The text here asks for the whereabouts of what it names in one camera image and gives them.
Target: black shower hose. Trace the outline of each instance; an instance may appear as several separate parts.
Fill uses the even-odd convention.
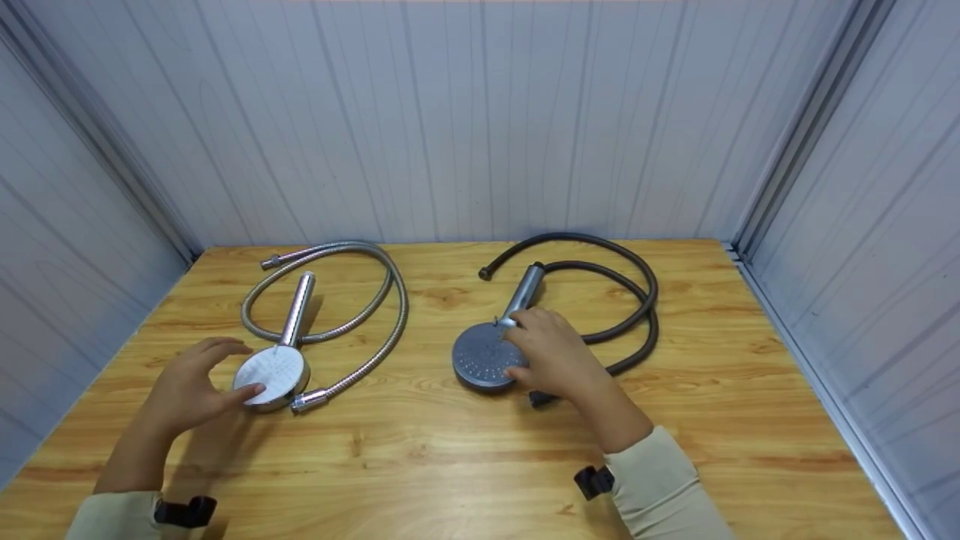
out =
[[[650,353],[653,352],[654,347],[657,346],[657,338],[660,336],[660,323],[657,320],[657,312],[654,310],[654,304],[657,302],[657,277],[654,275],[654,271],[650,269],[650,266],[646,263],[645,260],[640,258],[639,255],[634,252],[614,244],[609,240],[603,238],[598,238],[597,236],[591,236],[589,234],[581,233],[545,233],[527,238],[522,242],[518,242],[511,246],[507,251],[501,253],[497,258],[491,261],[490,264],[484,266],[477,273],[480,276],[480,279],[488,282],[493,277],[493,273],[497,271],[504,262],[510,260],[514,255],[522,252],[523,250],[542,244],[543,242],[550,242],[553,240],[570,240],[575,242],[584,242],[587,244],[593,244],[594,246],[599,246],[606,248],[612,252],[615,252],[630,263],[636,266],[640,273],[643,274],[643,278],[647,281],[647,284],[650,286],[650,292],[645,292],[639,285],[625,278],[622,274],[614,272],[606,266],[601,266],[593,262],[586,262],[585,260],[558,260],[556,262],[549,262],[543,265],[544,274],[549,274],[550,272],[555,272],[557,270],[587,270],[593,272],[594,274],[600,274],[601,276],[606,276],[611,280],[622,285],[624,288],[629,290],[636,296],[640,302],[640,307],[634,311],[632,315],[627,317],[623,322],[606,329],[604,331],[598,331],[594,333],[588,333],[586,335],[581,335],[580,337],[584,340],[584,343],[592,345],[594,343],[603,343],[605,341],[610,341],[615,337],[629,331],[636,325],[638,325],[644,319],[650,321],[650,331],[647,332],[647,340],[636,350],[632,355],[623,358],[622,360],[615,362],[607,366],[607,372],[612,376],[617,376],[627,371],[630,368],[637,366],[640,362],[644,360]],[[547,394],[546,392],[540,392],[534,390],[530,392],[530,405],[533,408],[540,408],[544,405],[549,404],[550,402],[558,399],[557,396],[552,394]]]

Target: hand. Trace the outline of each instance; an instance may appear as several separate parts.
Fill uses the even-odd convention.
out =
[[[146,430],[176,438],[265,389],[249,384],[220,392],[210,382],[210,370],[230,355],[248,355],[252,349],[233,337],[208,337],[170,360],[156,378],[150,396],[137,413],[136,422]]]
[[[510,318],[520,326],[508,329],[504,337],[520,349],[530,367],[507,368],[508,376],[571,402],[610,384],[607,370],[560,313],[531,307]]]

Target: metal corner frame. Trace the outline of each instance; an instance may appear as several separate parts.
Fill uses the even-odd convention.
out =
[[[756,300],[763,308],[774,330],[786,347],[787,352],[797,361],[797,367],[806,381],[810,384],[810,389],[820,401],[820,404],[827,412],[827,416],[837,431],[843,438],[847,446],[850,447],[853,457],[863,469],[867,480],[876,490],[880,501],[886,506],[890,516],[900,528],[903,536],[907,540],[935,540],[937,536],[930,530],[923,519],[922,512],[914,507],[904,492],[895,482],[892,481],[893,474],[880,457],[877,449],[870,443],[863,430],[856,424],[849,412],[842,406],[837,393],[833,391],[830,385],[820,377],[817,369],[810,361],[809,357],[801,348],[800,344],[794,339],[790,330],[783,323],[780,315],[774,309],[770,300],[767,298],[763,287],[754,277],[751,265],[743,261],[735,251],[733,245],[729,242],[721,242],[724,249],[727,250],[733,265],[740,272],[740,276],[747,284],[747,287],[756,297]]]
[[[0,41],[20,61],[147,225],[166,240],[186,266],[192,264],[200,255],[199,246],[172,219],[148,187],[142,171],[137,170],[134,160],[115,143],[115,138],[98,120],[95,108],[84,101],[84,93],[71,80],[70,69],[56,56],[57,46],[44,34],[21,0],[0,0]]]
[[[750,262],[897,0],[855,0],[732,246]]]

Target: black wrist strap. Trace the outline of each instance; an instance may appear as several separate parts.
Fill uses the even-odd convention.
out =
[[[182,528],[206,527],[216,509],[217,500],[212,497],[194,497],[190,504],[160,501],[154,510],[154,521]]]
[[[588,501],[613,490],[613,473],[606,466],[600,467],[599,470],[592,465],[584,467],[573,476],[573,481],[577,482],[577,487]]]

